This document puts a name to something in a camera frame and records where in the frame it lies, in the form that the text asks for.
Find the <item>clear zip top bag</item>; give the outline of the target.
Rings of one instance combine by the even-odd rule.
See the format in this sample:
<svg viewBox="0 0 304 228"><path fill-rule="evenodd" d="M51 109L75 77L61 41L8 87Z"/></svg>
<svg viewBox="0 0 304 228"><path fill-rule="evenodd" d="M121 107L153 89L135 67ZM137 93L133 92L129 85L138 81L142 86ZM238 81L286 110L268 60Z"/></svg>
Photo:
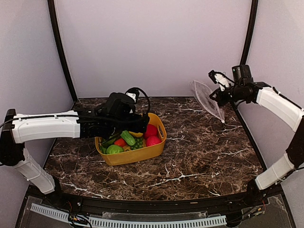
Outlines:
<svg viewBox="0 0 304 228"><path fill-rule="evenodd" d="M193 80L190 82L190 90L197 102L211 115L225 123L224 111L209 96L212 90L204 83Z"/></svg>

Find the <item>green bumpy cucumber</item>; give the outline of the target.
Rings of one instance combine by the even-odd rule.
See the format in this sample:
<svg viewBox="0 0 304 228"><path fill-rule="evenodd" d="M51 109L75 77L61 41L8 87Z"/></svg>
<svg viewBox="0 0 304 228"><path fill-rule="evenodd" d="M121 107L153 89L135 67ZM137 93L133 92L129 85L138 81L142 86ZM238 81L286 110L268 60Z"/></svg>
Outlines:
<svg viewBox="0 0 304 228"><path fill-rule="evenodd" d="M136 144L135 138L127 130L121 132L121 137L129 146L134 146Z"/></svg>

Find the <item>yellow lemon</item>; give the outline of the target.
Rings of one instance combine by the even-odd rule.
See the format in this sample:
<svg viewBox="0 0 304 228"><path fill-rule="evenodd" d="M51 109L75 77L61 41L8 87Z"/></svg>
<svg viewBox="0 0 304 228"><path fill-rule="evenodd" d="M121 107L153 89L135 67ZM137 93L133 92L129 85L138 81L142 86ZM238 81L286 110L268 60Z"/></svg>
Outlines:
<svg viewBox="0 0 304 228"><path fill-rule="evenodd" d="M143 137L143 133L134 133L134 132L130 132L129 134L132 135L134 138L141 138Z"/></svg>

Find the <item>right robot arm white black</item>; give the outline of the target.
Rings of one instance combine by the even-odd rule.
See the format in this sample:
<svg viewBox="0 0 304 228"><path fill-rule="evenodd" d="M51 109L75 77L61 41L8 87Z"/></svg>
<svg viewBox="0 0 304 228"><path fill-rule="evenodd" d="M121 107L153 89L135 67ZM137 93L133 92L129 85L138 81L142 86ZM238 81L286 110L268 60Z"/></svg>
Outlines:
<svg viewBox="0 0 304 228"><path fill-rule="evenodd" d="M294 133L284 155L262 174L250 181L242 201L253 206L261 198L261 192L283 181L304 163L304 110L265 82L254 81L249 65L232 67L233 79L224 73L211 70L208 74L219 86L210 98L218 106L229 102L254 103L268 110L285 123Z"/></svg>

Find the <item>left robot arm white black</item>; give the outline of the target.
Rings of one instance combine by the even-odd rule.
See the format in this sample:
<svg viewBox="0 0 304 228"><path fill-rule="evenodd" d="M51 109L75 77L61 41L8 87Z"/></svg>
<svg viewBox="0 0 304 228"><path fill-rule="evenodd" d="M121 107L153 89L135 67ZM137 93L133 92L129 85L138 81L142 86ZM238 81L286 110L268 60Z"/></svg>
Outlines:
<svg viewBox="0 0 304 228"><path fill-rule="evenodd" d="M150 120L148 113L137 114L138 95L134 91L111 93L104 104L84 111L55 114L17 114L9 109L1 124L0 163L11 166L57 207L67 203L59 181L48 174L30 155L25 143L52 138L110 137L128 130L144 133Z"/></svg>

